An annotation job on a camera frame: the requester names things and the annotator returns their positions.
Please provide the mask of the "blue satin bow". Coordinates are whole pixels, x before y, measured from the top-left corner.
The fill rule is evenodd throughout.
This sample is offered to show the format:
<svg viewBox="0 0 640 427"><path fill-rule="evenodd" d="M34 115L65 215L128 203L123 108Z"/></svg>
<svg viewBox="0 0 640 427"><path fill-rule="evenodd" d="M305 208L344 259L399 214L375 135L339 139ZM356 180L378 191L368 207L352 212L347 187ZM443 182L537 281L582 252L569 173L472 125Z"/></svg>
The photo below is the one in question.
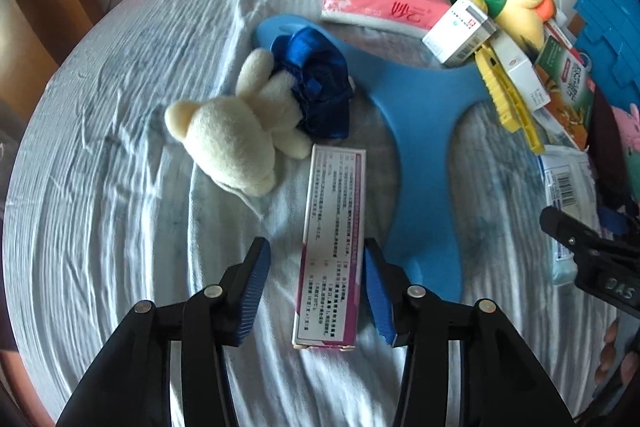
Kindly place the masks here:
<svg viewBox="0 0 640 427"><path fill-rule="evenodd" d="M302 112L297 128L313 140L346 139L355 89L343 53L317 29L303 27L273 41L274 71L286 70Z"/></svg>

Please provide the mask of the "blue plastic board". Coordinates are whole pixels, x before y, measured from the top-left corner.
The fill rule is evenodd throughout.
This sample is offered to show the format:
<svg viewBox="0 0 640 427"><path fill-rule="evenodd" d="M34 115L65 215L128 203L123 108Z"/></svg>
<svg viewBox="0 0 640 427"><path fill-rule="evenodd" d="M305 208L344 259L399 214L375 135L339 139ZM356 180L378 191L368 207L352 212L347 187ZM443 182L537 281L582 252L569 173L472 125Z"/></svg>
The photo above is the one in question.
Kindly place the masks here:
<svg viewBox="0 0 640 427"><path fill-rule="evenodd" d="M305 27L317 29L341 50L356 85L380 110L395 140L399 188L383 245L386 259L403 267L411 282L442 299L459 301L463 277L450 199L448 150L459 119L489 98L480 73L472 64L437 70L389 61L290 14L261 22L254 43L271 46L277 38Z"/></svg>

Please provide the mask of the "white wet wipes pack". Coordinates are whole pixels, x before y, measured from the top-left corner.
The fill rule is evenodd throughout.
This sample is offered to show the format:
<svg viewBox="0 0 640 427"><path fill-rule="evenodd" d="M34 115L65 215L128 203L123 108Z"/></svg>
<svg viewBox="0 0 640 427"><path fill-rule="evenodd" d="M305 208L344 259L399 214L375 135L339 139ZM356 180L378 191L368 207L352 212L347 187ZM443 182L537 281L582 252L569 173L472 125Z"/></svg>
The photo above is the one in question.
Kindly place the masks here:
<svg viewBox="0 0 640 427"><path fill-rule="evenodd" d="M596 184L585 152L561 145L546 145L538 157L546 204L599 232ZM573 283L578 266L574 255L551 239L550 277L554 286Z"/></svg>

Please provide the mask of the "striped light blue tablecloth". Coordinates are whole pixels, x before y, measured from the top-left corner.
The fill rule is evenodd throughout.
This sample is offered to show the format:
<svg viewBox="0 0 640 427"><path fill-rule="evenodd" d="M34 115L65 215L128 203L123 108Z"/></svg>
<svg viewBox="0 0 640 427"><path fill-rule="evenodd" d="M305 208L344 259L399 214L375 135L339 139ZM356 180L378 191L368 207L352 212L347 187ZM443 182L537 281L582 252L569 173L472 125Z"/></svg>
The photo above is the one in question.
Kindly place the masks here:
<svg viewBox="0 0 640 427"><path fill-rule="evenodd" d="M135 303L186 300L265 236L272 263L255 324L227 351L240 425L392 423L405 350L384 343L366 307L354 351L291 343L309 159L279 155L276 189L243 200L201 173L164 124L173 101L233 92L262 20L318 22L321 5L124 0L49 81L17 151L2 251L17 348L54 420ZM616 311L553 286L537 157L488 101L459 121L448 165L463 301L494 299L578 414Z"/></svg>

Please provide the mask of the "dark maroon cloth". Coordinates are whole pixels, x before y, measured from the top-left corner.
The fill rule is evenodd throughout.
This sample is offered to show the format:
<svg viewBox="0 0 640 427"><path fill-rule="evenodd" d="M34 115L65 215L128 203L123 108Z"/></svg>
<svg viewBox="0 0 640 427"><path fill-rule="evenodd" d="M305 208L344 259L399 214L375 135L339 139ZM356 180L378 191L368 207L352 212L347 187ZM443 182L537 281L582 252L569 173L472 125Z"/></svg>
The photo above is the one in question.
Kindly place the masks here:
<svg viewBox="0 0 640 427"><path fill-rule="evenodd" d="M613 210L625 206L630 193L620 132L613 109L599 89L593 98L588 144L602 204Z"/></svg>

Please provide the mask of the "white narrow box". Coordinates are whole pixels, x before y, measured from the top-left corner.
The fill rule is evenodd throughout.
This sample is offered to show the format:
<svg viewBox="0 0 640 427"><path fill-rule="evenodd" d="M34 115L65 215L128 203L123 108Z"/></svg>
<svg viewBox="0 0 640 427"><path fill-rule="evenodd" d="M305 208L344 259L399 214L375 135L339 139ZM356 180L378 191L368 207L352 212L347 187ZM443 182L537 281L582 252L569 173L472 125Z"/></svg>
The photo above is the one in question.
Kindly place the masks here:
<svg viewBox="0 0 640 427"><path fill-rule="evenodd" d="M523 50L502 29L490 37L489 44L499 63L510 78L524 103L531 112L550 102L550 96L535 67Z"/></svg>

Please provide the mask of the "long purple white box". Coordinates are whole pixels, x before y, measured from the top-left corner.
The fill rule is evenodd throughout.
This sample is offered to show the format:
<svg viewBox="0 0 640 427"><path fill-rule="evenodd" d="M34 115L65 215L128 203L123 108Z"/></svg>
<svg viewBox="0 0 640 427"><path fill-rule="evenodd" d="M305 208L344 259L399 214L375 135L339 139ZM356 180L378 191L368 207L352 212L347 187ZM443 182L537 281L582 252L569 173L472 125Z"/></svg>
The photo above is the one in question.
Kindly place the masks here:
<svg viewBox="0 0 640 427"><path fill-rule="evenodd" d="M355 348L360 305L367 153L312 148L292 345Z"/></svg>

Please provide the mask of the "blue plastic crate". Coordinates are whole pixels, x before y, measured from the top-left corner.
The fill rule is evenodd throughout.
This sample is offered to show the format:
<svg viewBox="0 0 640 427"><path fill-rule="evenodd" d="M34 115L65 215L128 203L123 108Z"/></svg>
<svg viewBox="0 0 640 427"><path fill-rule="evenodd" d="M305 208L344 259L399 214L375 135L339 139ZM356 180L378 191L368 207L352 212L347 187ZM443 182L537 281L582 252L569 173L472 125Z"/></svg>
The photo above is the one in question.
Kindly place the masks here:
<svg viewBox="0 0 640 427"><path fill-rule="evenodd" d="M608 104L639 104L639 0L577 0L584 22L576 48L591 61L591 78Z"/></svg>

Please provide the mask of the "white grey small box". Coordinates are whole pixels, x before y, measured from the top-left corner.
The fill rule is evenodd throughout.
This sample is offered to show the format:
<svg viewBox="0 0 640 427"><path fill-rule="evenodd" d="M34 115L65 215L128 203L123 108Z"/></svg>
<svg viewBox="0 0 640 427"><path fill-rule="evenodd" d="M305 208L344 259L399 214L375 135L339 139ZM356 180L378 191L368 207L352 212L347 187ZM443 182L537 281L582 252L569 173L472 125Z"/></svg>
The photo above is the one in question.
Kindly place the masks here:
<svg viewBox="0 0 640 427"><path fill-rule="evenodd" d="M457 0L423 37L422 43L442 66L458 67L496 30L484 0Z"/></svg>

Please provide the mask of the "yellow plastic clip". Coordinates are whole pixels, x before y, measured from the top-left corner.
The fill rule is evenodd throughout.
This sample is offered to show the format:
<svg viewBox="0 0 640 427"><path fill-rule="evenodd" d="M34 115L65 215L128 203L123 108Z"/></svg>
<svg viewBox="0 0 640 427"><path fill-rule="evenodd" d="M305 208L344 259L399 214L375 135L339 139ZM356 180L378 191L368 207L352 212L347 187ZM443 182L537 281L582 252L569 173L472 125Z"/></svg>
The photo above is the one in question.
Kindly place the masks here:
<svg viewBox="0 0 640 427"><path fill-rule="evenodd" d="M522 130L529 150L536 155L544 153L544 144L539 138L532 114L494 51L488 44L482 44L474 52L474 60L494 103L501 126L510 133Z"/></svg>

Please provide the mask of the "large pink pig plush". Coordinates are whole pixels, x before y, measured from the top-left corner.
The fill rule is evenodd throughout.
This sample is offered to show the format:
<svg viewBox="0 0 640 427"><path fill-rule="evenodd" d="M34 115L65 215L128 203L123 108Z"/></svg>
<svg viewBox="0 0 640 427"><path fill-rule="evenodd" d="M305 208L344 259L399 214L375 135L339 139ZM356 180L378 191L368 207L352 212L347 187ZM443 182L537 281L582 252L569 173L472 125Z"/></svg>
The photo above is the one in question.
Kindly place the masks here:
<svg viewBox="0 0 640 427"><path fill-rule="evenodd" d="M631 103L628 109L613 107L612 111L620 134L623 158L628 172L632 173L639 169L639 109Z"/></svg>

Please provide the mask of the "yellow duck plush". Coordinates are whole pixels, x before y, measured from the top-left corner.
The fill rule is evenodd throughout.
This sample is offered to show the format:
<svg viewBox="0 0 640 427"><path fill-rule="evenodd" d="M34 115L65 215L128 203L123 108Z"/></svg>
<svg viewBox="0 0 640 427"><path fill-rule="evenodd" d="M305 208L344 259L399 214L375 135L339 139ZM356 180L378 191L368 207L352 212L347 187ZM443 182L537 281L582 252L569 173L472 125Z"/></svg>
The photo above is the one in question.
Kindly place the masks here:
<svg viewBox="0 0 640 427"><path fill-rule="evenodd" d="M554 17L553 0L472 0L489 14L512 40L527 53L544 46L544 23Z"/></svg>

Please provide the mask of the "green orange medicine box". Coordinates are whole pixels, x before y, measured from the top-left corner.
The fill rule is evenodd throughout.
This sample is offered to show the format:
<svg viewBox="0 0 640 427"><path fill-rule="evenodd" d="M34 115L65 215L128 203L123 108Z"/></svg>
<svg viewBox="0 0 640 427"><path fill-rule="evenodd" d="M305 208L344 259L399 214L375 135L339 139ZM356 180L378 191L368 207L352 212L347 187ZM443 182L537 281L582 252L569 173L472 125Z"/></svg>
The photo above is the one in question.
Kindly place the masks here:
<svg viewBox="0 0 640 427"><path fill-rule="evenodd" d="M544 43L534 64L549 102L534 113L552 143L585 150L588 141L594 84L587 69L553 36Z"/></svg>

